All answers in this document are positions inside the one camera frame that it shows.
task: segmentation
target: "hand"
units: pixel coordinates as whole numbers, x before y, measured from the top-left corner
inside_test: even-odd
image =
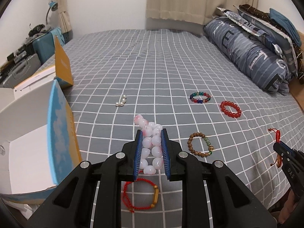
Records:
[[[279,223],[283,224],[290,216],[290,214],[294,211],[294,209],[297,206],[297,203],[295,201],[295,194],[291,190],[288,195],[288,199],[284,204],[283,209],[280,212],[279,215]]]

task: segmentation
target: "red braided cord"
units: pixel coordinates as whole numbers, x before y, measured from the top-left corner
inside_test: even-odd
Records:
[[[147,183],[151,184],[152,186],[156,185],[152,181],[150,181],[148,179],[144,179],[144,178],[138,178],[135,182],[138,182],[138,181],[147,182]],[[125,204],[125,206],[130,210],[130,212],[134,212],[134,210],[148,210],[148,209],[151,209],[152,208],[151,205],[146,206],[146,207],[136,207],[136,206],[132,205],[132,203],[131,203],[128,195],[127,195],[127,187],[131,183],[132,182],[126,182],[125,185],[124,185],[122,200],[123,200],[123,203]]]
[[[274,131],[275,132],[275,140],[276,140],[277,143],[280,143],[280,141],[281,141],[281,131],[276,129],[276,128],[269,128],[268,131]]]

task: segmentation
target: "pink and white bead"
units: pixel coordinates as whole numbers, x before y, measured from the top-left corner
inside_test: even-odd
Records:
[[[160,136],[163,127],[155,122],[148,122],[142,115],[134,117],[134,124],[142,128],[142,136],[144,137],[139,168],[143,169],[144,174],[154,175],[156,170],[160,170],[164,165],[161,148],[162,138]],[[150,153],[155,157],[152,165],[149,165],[146,160]]]
[[[134,117],[134,123],[135,123],[135,125],[138,125],[139,119],[143,119],[142,115],[136,115]]]
[[[153,133],[153,129],[152,129],[151,126],[148,125],[148,126],[144,126],[142,128],[142,136],[143,137],[150,137],[152,135],[152,133]]]

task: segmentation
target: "white wall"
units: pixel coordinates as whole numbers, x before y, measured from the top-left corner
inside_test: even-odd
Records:
[[[67,0],[74,37],[114,29],[174,28],[201,33],[202,26],[145,18],[146,0]],[[0,64],[21,46],[29,24],[45,23],[49,0],[12,0],[0,19]],[[258,9],[272,7],[286,15],[304,32],[304,21],[291,0],[259,0]]]
[[[297,30],[304,32],[304,21],[291,0],[258,0],[257,9],[269,12],[270,7],[285,15]]]
[[[45,24],[49,0],[12,0],[0,19],[0,65],[17,50],[30,31]]]

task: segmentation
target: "blue lamp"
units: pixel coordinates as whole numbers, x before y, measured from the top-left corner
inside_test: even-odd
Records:
[[[57,2],[53,2],[53,1],[50,1],[49,2],[49,9],[48,9],[48,12],[47,12],[47,16],[45,17],[45,25],[47,25],[48,24],[48,15],[49,15],[49,12],[50,12],[50,10],[51,11],[56,11],[58,9],[58,3]]]

